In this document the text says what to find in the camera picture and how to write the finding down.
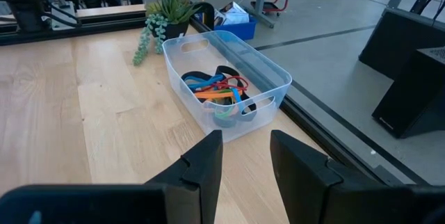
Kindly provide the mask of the black tower case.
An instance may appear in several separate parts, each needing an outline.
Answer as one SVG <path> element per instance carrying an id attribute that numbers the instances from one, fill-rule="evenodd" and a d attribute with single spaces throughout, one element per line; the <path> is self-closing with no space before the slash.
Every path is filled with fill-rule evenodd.
<path id="1" fill-rule="evenodd" d="M 445 46 L 445 22 L 401 9 L 385 8 L 359 61 L 390 79 L 418 49 Z"/>

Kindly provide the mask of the small light blue rubber band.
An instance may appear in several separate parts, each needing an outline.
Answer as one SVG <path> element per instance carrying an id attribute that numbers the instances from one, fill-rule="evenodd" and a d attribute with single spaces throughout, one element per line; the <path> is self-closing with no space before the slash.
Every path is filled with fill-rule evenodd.
<path id="1" fill-rule="evenodd" d="M 238 111 L 240 113 L 242 113 L 243 109 L 244 109 L 243 108 L 244 104 L 243 104 L 243 100 L 241 99 L 240 93 L 237 88 L 231 88 L 231 91 L 233 93 L 233 98 L 234 98 L 235 102 L 238 104 L 238 106 L 237 106 Z"/>

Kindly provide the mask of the orange rubber band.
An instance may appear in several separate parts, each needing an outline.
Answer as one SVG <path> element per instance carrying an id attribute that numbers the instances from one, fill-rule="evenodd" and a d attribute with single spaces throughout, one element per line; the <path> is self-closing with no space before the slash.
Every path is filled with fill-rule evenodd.
<path id="1" fill-rule="evenodd" d="M 243 94 L 239 89 L 225 89 L 225 90 L 208 90 L 204 92 L 197 92 L 194 94 L 199 99 L 218 99 L 226 97 L 240 97 Z"/>

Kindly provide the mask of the potted green succulent plant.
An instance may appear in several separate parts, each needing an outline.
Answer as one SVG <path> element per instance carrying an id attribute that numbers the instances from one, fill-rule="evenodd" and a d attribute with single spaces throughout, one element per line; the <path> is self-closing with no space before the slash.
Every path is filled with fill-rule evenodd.
<path id="1" fill-rule="evenodd" d="M 137 50 L 132 59 L 139 66 L 151 52 L 163 53 L 166 40 L 178 38 L 188 30 L 190 18 L 198 12 L 201 5 L 189 0 L 156 0 L 145 6 L 145 27 L 140 33 Z"/>

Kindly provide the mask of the green rubber band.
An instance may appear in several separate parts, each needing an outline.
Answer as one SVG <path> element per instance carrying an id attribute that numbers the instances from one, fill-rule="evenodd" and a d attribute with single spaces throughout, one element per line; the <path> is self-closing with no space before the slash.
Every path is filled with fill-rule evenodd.
<path id="1" fill-rule="evenodd" d="M 237 114 L 238 112 L 238 107 L 236 105 L 223 105 L 223 106 L 218 106 L 214 109 L 213 114 L 217 117 L 217 118 L 228 118 L 232 115 Z"/>

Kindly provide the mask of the blue plastic floor bin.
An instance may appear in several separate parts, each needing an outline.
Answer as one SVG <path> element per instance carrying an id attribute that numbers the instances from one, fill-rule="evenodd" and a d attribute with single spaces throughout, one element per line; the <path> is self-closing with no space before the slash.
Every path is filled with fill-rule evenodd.
<path id="1" fill-rule="evenodd" d="M 257 20 L 249 16 L 249 22 L 241 24 L 230 24 L 215 26 L 216 31 L 229 31 L 242 40 L 251 40 L 254 38 Z"/>

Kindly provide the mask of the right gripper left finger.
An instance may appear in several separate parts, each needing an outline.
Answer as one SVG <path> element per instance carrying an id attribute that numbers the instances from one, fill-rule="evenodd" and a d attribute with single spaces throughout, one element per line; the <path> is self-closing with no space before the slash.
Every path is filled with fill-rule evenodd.
<path id="1" fill-rule="evenodd" d="M 214 224 L 223 162 L 223 133 L 213 130 L 145 182 L 161 189 L 165 224 Z"/>

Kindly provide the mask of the clear plastic bin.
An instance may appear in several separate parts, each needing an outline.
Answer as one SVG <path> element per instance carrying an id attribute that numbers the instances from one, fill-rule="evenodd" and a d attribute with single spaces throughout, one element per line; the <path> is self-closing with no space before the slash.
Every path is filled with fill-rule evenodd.
<path id="1" fill-rule="evenodd" d="M 204 133 L 221 130 L 225 142 L 239 138 L 270 123 L 292 82 L 291 75 L 269 58 L 229 31 L 210 31 L 163 43 L 170 84 Z M 234 68 L 249 83 L 248 104 L 257 105 L 257 114 L 250 122 L 237 122 L 222 128 L 213 122 L 181 76 L 190 71 L 214 74 L 219 65 Z"/>

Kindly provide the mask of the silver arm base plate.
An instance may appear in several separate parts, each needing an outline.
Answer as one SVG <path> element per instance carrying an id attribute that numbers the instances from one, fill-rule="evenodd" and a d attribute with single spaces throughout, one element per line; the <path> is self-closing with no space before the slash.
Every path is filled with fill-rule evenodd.
<path id="1" fill-rule="evenodd" d="M 57 19 L 51 19 L 51 28 L 54 31 L 74 29 L 78 24 L 75 19 L 74 4 L 71 1 L 65 3 L 52 3 L 51 14 Z"/>

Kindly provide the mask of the white printed cardboard box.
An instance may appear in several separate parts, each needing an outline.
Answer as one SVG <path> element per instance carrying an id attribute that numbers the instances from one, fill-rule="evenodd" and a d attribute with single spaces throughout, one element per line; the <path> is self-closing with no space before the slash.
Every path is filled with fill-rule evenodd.
<path id="1" fill-rule="evenodd" d="M 214 10 L 214 26 L 222 26 L 227 21 L 227 16 L 224 11 Z"/>

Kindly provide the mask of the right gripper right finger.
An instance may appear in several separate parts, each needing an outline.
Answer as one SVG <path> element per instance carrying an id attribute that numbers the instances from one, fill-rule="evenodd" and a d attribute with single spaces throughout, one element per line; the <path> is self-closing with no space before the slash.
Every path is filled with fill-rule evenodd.
<path id="1" fill-rule="evenodd" d="M 358 224 L 352 191 L 369 181 L 281 130 L 270 133 L 273 171 L 290 224 Z"/>

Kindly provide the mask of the black perforated computer case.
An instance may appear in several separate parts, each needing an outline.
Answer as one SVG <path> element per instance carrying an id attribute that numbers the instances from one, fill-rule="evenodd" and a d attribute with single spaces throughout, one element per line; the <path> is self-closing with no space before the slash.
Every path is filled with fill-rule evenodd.
<path id="1" fill-rule="evenodd" d="M 416 50 L 372 116 L 396 138 L 445 131 L 445 47 Z"/>

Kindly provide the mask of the black arched frame bracket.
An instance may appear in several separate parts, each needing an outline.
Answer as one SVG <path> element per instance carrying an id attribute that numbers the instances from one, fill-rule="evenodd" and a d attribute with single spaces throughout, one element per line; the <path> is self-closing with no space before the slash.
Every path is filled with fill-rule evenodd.
<path id="1" fill-rule="evenodd" d="M 200 1 L 193 4 L 193 10 L 195 11 L 195 14 L 202 15 L 202 22 L 204 25 L 213 31 L 215 21 L 214 7 L 208 2 Z"/>

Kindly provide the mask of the thin red rubber band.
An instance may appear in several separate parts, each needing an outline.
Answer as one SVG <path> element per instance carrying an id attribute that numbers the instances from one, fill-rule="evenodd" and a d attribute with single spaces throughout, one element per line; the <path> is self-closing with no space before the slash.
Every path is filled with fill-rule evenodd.
<path id="1" fill-rule="evenodd" d="M 249 83 L 240 76 L 231 76 L 227 77 L 221 81 L 217 81 L 215 83 L 212 83 L 209 87 L 209 89 L 213 90 L 224 90 L 224 89 L 231 89 L 235 88 L 237 90 L 246 91 L 248 89 Z"/>

